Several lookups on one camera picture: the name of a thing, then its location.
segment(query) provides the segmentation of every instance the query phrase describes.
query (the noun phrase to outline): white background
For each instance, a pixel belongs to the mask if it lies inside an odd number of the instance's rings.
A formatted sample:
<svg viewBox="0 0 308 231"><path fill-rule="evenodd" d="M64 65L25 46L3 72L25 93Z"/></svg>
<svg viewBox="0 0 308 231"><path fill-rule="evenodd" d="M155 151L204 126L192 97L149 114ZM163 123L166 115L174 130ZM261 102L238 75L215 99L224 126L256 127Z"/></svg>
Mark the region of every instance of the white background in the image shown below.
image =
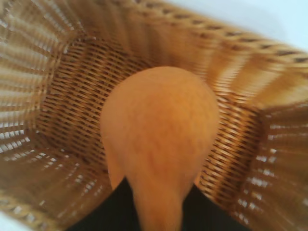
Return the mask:
<svg viewBox="0 0 308 231"><path fill-rule="evenodd" d="M308 51L308 0L167 0ZM0 231L29 231L0 213Z"/></svg>

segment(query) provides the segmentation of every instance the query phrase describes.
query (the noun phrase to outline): rattan weave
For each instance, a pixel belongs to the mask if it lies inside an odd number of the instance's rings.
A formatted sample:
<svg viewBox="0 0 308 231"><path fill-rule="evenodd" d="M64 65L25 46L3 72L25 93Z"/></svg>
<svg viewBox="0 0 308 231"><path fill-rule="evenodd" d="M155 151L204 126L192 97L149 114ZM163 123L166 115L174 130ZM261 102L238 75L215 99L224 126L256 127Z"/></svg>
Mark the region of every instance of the rattan weave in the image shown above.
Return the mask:
<svg viewBox="0 0 308 231"><path fill-rule="evenodd" d="M218 97L204 194L253 230L308 230L308 55L158 0L0 1L0 210L55 231L102 202L103 103L162 65Z"/></svg>

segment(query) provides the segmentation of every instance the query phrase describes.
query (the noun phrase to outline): orange object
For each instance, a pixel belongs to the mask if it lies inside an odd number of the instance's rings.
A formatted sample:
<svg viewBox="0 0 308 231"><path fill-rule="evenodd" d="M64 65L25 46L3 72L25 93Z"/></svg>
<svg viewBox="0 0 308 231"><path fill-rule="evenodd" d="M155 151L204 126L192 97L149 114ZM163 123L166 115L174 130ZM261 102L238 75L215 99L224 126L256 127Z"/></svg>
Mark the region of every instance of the orange object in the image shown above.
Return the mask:
<svg viewBox="0 0 308 231"><path fill-rule="evenodd" d="M109 95L101 118L108 173L113 188L128 178L143 230L180 230L218 122L213 91L179 68L141 71Z"/></svg>

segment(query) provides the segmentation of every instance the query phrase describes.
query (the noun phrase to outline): wicker basket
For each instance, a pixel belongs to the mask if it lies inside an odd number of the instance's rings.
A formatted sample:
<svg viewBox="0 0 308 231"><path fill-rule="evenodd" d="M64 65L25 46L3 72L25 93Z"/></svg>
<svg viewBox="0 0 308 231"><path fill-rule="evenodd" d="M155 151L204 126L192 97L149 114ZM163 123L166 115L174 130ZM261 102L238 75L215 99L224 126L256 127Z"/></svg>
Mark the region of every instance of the wicker basket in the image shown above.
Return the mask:
<svg viewBox="0 0 308 231"><path fill-rule="evenodd" d="M220 129L201 190L253 230L308 230L308 55L157 0L1 0L0 210L35 230L111 192L100 142L113 87L190 70Z"/></svg>

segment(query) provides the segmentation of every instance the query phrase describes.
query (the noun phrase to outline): black surface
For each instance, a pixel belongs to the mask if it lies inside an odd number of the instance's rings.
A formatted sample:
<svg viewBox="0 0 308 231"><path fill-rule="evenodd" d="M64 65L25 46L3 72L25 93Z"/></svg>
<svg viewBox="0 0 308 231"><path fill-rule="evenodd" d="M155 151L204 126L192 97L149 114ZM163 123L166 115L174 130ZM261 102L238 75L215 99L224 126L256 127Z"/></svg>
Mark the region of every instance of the black surface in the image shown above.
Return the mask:
<svg viewBox="0 0 308 231"><path fill-rule="evenodd" d="M182 231L248 231L194 185L183 205ZM66 231L141 231L132 191L124 179L92 213Z"/></svg>

